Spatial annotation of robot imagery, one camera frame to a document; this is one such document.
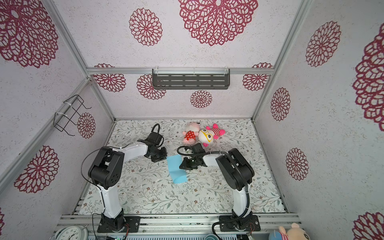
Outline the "light blue paper sheet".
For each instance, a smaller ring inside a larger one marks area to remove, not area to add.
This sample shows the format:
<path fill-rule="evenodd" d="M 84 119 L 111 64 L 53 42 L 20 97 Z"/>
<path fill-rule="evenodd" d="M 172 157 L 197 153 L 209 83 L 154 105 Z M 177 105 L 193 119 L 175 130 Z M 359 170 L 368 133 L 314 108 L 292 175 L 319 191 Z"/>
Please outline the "light blue paper sheet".
<path fill-rule="evenodd" d="M 180 169 L 182 162 L 182 156 L 180 155 L 167 157 L 168 170 L 174 184 L 182 184 L 187 181 L 186 171 Z"/>

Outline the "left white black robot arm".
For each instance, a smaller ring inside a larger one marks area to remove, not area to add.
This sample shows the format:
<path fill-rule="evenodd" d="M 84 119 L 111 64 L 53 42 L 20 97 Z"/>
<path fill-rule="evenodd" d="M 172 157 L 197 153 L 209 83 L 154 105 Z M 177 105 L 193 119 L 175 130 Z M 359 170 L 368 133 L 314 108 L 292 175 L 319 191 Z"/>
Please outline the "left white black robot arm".
<path fill-rule="evenodd" d="M 167 149 L 162 146 L 164 137 L 152 132 L 144 140 L 125 147 L 105 146 L 98 150 L 88 176 L 101 194 L 104 205 L 102 216 L 116 219 L 122 214 L 117 183 L 123 172 L 123 163 L 138 157 L 145 157 L 156 163 L 167 158 Z"/>

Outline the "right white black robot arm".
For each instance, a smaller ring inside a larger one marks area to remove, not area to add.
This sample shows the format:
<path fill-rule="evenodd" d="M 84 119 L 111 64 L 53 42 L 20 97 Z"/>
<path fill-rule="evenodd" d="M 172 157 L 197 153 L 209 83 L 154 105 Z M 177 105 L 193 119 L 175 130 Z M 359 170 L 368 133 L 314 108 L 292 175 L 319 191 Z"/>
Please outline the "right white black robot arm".
<path fill-rule="evenodd" d="M 233 190 L 233 216 L 236 220 L 245 218 L 251 212 L 249 188 L 255 171 L 242 153 L 233 148 L 225 151 L 203 149 L 201 144 L 180 146 L 177 153 L 183 156 L 180 169 L 190 171 L 199 167 L 215 167 L 220 169 L 226 183 Z"/>

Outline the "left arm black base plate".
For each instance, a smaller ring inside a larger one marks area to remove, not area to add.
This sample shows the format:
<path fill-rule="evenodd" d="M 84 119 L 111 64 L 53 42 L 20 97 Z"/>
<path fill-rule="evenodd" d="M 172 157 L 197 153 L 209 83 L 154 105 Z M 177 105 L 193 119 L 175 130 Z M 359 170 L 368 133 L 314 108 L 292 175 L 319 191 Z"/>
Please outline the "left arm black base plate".
<path fill-rule="evenodd" d="M 141 217 L 117 217 L 110 219 L 102 215 L 98 233 L 137 233 L 140 226 Z"/>

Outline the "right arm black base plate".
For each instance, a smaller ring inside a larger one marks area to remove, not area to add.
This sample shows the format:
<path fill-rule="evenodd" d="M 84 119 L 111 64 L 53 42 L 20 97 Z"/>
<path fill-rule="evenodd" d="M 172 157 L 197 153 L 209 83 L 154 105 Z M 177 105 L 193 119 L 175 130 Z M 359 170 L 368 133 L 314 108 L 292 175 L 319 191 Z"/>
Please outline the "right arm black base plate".
<path fill-rule="evenodd" d="M 256 215 L 249 214 L 245 218 L 238 221 L 225 223 L 225 221 L 233 220 L 233 216 L 220 216 L 219 221 L 221 232 L 259 232 L 261 225 Z"/>

